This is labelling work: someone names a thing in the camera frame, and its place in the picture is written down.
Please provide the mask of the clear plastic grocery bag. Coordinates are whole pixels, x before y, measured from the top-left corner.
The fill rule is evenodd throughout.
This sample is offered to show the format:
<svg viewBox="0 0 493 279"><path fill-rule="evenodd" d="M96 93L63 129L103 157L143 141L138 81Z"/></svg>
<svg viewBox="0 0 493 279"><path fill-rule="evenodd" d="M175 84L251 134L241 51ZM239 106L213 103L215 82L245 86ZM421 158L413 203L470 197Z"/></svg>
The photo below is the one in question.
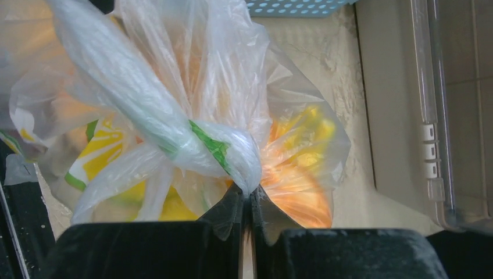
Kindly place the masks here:
<svg viewBox="0 0 493 279"><path fill-rule="evenodd" d="M351 146L245 1L2 1L1 141L73 224L193 220L237 185L306 228Z"/></svg>

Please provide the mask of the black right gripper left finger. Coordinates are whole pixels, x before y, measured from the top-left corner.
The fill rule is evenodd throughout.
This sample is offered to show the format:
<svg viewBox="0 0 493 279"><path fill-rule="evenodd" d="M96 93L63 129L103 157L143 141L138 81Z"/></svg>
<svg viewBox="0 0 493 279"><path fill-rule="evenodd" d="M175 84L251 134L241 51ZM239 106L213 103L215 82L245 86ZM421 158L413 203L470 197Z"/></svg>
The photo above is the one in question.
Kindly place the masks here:
<svg viewBox="0 0 493 279"><path fill-rule="evenodd" d="M86 223L68 228L41 278L240 278L242 191L231 186L195 221Z"/></svg>

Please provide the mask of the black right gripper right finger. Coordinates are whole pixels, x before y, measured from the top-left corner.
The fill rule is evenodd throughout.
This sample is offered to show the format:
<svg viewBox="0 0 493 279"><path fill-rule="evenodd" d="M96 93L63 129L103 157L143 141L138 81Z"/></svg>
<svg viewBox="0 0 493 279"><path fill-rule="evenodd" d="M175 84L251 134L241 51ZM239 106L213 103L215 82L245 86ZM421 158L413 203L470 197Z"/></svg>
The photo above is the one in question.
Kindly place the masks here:
<svg viewBox="0 0 493 279"><path fill-rule="evenodd" d="M418 232L303 228L262 187L250 205L255 278L447 278Z"/></svg>

